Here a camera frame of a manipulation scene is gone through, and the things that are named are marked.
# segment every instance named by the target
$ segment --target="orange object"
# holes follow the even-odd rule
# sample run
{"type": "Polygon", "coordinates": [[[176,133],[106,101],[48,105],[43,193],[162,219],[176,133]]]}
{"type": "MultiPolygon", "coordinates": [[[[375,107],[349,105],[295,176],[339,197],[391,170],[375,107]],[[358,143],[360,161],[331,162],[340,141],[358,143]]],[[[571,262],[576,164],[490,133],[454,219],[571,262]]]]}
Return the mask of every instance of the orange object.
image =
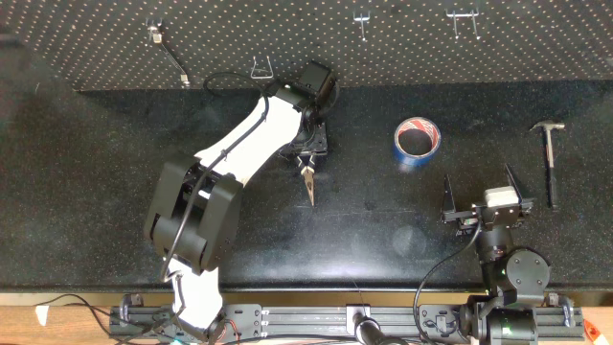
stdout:
{"type": "Polygon", "coordinates": [[[583,328],[585,329],[587,338],[590,339],[594,345],[609,345],[601,331],[599,331],[591,322],[583,319],[583,328]]]}

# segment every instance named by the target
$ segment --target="roll of tape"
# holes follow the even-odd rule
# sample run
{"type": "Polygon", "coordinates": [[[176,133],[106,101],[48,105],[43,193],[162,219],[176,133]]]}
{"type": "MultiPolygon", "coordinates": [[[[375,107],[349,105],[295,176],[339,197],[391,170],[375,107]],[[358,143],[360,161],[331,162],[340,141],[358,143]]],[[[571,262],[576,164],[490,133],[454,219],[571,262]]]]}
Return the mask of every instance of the roll of tape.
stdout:
{"type": "Polygon", "coordinates": [[[405,120],[394,133],[394,154],[402,164],[408,166],[421,166],[426,164],[439,149],[441,145],[441,132],[434,123],[428,119],[421,117],[414,117],[405,120]],[[411,154],[407,152],[410,148],[403,148],[400,143],[400,135],[404,135],[409,138],[423,137],[423,132],[430,138],[430,150],[423,154],[411,154]]]}

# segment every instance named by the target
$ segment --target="hammer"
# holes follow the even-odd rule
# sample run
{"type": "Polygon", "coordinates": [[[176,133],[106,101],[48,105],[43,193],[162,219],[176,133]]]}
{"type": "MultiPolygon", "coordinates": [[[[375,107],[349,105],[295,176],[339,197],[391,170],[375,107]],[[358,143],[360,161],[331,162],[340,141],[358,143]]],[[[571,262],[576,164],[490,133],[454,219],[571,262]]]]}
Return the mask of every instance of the hammer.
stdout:
{"type": "Polygon", "coordinates": [[[541,121],[534,125],[532,129],[543,127],[545,137],[547,138],[547,185],[549,187],[549,206],[557,210],[557,188],[556,188],[556,176],[554,175],[554,149],[552,147],[552,129],[564,129],[564,124],[557,124],[551,120],[541,121]]]}

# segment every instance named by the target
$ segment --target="workbench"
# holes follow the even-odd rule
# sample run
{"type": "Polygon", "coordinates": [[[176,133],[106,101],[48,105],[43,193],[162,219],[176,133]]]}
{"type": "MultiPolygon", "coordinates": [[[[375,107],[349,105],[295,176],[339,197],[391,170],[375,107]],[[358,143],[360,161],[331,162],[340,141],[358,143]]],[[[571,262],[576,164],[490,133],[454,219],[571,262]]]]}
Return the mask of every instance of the workbench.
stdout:
{"type": "MultiPolygon", "coordinates": [[[[52,73],[19,73],[26,75],[0,79],[0,289],[168,291],[158,281],[162,259],[142,231],[162,165],[222,138],[257,93],[77,93],[52,73]]],[[[611,109],[612,81],[343,88],[327,118],[315,207],[293,160],[272,156],[244,190],[220,287],[415,289],[468,241],[440,221],[444,175],[464,210],[485,189],[508,185],[509,163],[536,197],[514,240],[553,263],[550,289],[610,290],[611,109]],[[407,171],[392,136],[413,116],[433,121],[443,141],[427,166],[407,171]],[[546,206],[542,133],[529,132],[550,118],[566,124],[553,133],[558,213],[546,206]]],[[[483,288],[471,252],[430,281],[434,290],[483,288]]]]}

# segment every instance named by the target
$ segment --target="pliers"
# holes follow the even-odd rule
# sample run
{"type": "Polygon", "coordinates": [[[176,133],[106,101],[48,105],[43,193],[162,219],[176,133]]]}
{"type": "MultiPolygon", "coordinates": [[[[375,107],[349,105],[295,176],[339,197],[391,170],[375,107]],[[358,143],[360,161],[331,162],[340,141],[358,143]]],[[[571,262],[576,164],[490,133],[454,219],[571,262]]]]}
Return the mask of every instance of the pliers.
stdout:
{"type": "Polygon", "coordinates": [[[310,204],[315,206],[315,185],[313,184],[313,175],[315,174],[315,155],[311,154],[306,156],[306,162],[303,157],[296,156],[296,163],[298,164],[298,170],[300,174],[305,178],[306,191],[308,192],[308,198],[310,198],[310,204]]]}

